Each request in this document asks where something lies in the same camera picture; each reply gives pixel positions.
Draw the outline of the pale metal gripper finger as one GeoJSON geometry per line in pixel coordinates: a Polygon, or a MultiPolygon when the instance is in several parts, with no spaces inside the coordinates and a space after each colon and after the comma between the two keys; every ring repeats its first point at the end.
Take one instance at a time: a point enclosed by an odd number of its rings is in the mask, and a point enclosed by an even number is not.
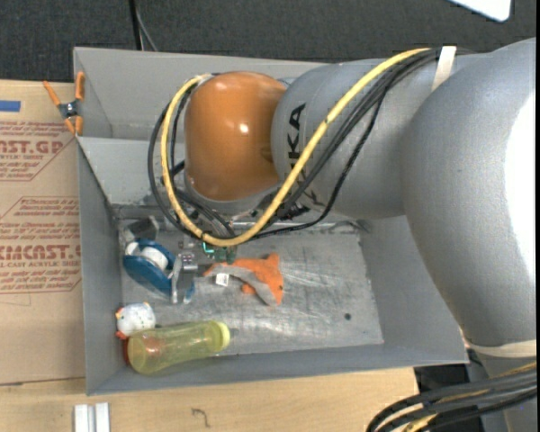
{"type": "Polygon", "coordinates": [[[179,253],[169,275],[171,279],[171,302],[189,304],[195,293],[194,279],[198,264],[192,252],[179,253]]]}
{"type": "Polygon", "coordinates": [[[140,239],[155,240],[158,232],[159,225],[154,216],[129,222],[122,228],[122,236],[126,244],[140,239]]]}

